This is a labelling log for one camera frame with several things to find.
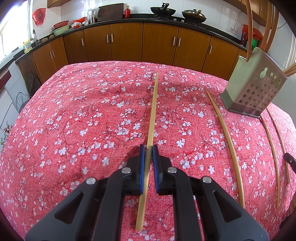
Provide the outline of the red basin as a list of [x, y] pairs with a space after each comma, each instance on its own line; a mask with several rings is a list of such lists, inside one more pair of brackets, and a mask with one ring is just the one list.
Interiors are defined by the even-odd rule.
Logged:
[[60, 27], [66, 26], [68, 25], [69, 21], [62, 21], [62, 22], [58, 22], [55, 25], [53, 25], [54, 29], [58, 29]]

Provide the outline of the yellow detergent bottle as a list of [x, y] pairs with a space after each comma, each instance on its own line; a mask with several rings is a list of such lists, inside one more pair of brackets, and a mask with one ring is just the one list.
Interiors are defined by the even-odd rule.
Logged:
[[31, 40], [27, 40], [27, 42], [23, 42], [23, 51], [26, 54], [32, 49], [32, 43]]

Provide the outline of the steel pot on counter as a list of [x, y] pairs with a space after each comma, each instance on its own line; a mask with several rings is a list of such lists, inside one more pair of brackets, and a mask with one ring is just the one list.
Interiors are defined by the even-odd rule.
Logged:
[[98, 12], [99, 12], [99, 8], [93, 8], [93, 9], [88, 10], [87, 14], [88, 14], [88, 18], [90, 20], [90, 23], [96, 23], [97, 22]]

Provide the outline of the black wok with lid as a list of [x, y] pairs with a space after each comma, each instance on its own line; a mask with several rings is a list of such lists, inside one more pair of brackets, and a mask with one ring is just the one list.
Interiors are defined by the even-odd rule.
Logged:
[[185, 18], [185, 22], [189, 24], [200, 24], [203, 23], [207, 18], [202, 11], [196, 9], [187, 9], [182, 11], [182, 15]]

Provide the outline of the pink floral tablecloth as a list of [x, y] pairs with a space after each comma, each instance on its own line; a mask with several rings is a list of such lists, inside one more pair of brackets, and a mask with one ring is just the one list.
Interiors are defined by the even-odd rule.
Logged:
[[[220, 99], [224, 79], [189, 69], [140, 62], [92, 62], [63, 67], [19, 114], [1, 154], [1, 209], [14, 230], [29, 229], [86, 178], [123, 168], [147, 143], [152, 94], [159, 72], [154, 143], [189, 176], [210, 176], [238, 200], [234, 166], [208, 91], [227, 125], [243, 181], [245, 208], [274, 237], [295, 193], [273, 123], [280, 172], [276, 208], [273, 155], [260, 119], [228, 112]], [[295, 155], [295, 126], [268, 106], [285, 152]]]

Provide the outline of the red plastic bag on wall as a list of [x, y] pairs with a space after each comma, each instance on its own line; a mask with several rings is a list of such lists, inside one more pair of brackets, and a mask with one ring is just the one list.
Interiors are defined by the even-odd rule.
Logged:
[[46, 15], [46, 8], [36, 9], [32, 14], [32, 19], [36, 26], [42, 25]]

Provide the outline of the brown lower kitchen cabinets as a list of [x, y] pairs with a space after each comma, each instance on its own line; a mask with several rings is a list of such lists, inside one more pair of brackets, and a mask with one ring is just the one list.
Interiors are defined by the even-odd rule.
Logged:
[[68, 64], [143, 61], [166, 64], [229, 79], [247, 51], [221, 37], [160, 23], [115, 23], [55, 37], [16, 61], [33, 95]]

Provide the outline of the bamboo chopstick of group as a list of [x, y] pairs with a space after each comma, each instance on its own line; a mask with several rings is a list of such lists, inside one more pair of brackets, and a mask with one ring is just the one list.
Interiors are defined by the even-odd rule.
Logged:
[[243, 189], [243, 181], [242, 181], [242, 177], [241, 177], [241, 172], [240, 172], [240, 168], [239, 168], [239, 163], [238, 163], [238, 159], [237, 159], [237, 155], [236, 155], [236, 151], [234, 149], [234, 144], [232, 142], [232, 138], [230, 136], [230, 133], [228, 131], [227, 125], [223, 119], [223, 116], [221, 114], [221, 112], [219, 111], [219, 108], [217, 106], [217, 104], [215, 103], [214, 99], [212, 98], [211, 94], [206, 91], [207, 96], [210, 99], [210, 102], [217, 114], [217, 117], [220, 121], [220, 124], [222, 126], [222, 130], [224, 132], [224, 136], [227, 140], [227, 144], [230, 150], [230, 154], [231, 154], [231, 158], [232, 158], [232, 162], [233, 162], [233, 166], [234, 166], [234, 171], [235, 171], [235, 175], [236, 175], [236, 181], [237, 181], [237, 188], [238, 188], [238, 196], [239, 196], [239, 203], [240, 205], [245, 208], [245, 198], [244, 198], [244, 189]]
[[265, 31], [263, 35], [263, 40], [261, 43], [260, 48], [265, 52], [266, 51], [266, 46], [267, 46], [267, 40], [269, 37], [269, 32], [270, 32], [270, 27], [271, 23], [273, 20], [273, 5], [271, 2], [267, 2], [267, 21], [266, 21], [266, 26], [265, 26]]
[[273, 155], [273, 160], [274, 160], [274, 166], [275, 166], [275, 176], [276, 176], [276, 208], [279, 208], [280, 206], [280, 172], [279, 172], [279, 168], [278, 168], [278, 159], [276, 156], [276, 152], [275, 152], [275, 148], [274, 148], [274, 144], [273, 144], [273, 140], [271, 138], [271, 135], [269, 133], [269, 130], [267, 128], [267, 125], [263, 119], [263, 117], [260, 115], [259, 116], [260, 121], [263, 124], [263, 127], [266, 131], [267, 137], [268, 137], [268, 141], [271, 147], [271, 152]]
[[151, 166], [151, 158], [152, 158], [152, 146], [154, 141], [154, 125], [156, 119], [156, 108], [157, 108], [157, 96], [158, 96], [158, 81], [159, 81], [159, 72], [156, 73], [156, 79], [154, 82], [154, 92], [152, 97], [152, 106], [151, 106], [151, 116], [149, 120], [149, 132], [147, 137], [147, 148], [145, 153], [145, 164], [144, 164], [144, 188], [143, 194], [140, 196], [138, 211], [137, 211], [137, 221], [135, 225], [135, 229], [138, 231], [142, 231], [144, 224], [144, 215], [145, 215], [145, 207], [147, 202], [147, 193], [149, 188], [149, 174], [150, 174], [150, 166]]

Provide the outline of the grey perforated utensil holder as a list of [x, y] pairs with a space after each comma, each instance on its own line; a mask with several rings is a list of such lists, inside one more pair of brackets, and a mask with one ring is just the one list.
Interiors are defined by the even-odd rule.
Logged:
[[255, 47], [249, 60], [239, 56], [221, 99], [228, 111], [258, 118], [286, 80], [277, 64]]

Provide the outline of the red bottle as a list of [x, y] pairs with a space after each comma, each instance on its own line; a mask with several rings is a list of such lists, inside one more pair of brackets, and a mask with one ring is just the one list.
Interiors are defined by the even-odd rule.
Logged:
[[130, 6], [127, 5], [125, 9], [125, 18], [130, 18], [130, 14], [131, 14]]

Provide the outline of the green basin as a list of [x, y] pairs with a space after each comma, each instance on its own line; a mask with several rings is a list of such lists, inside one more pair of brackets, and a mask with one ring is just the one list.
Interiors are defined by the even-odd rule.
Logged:
[[59, 36], [59, 35], [62, 35], [64, 34], [67, 30], [70, 29], [70, 25], [65, 25], [63, 27], [60, 27], [60, 28], [57, 28], [55, 30], [52, 31], [53, 35], [56, 37], [56, 36]]

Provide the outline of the black wok left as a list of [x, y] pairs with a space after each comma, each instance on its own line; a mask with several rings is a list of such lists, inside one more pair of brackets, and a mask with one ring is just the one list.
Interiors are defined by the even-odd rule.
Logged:
[[154, 14], [155, 18], [168, 19], [176, 12], [175, 9], [170, 9], [169, 5], [170, 5], [169, 3], [163, 3], [161, 7], [153, 6], [153, 7], [150, 7], [150, 9]]

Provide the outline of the dark wooden cutting board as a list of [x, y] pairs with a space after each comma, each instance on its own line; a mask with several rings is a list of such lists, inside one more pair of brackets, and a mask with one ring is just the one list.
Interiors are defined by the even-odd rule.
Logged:
[[97, 21], [108, 21], [123, 18], [124, 3], [109, 4], [100, 6], [98, 11]]

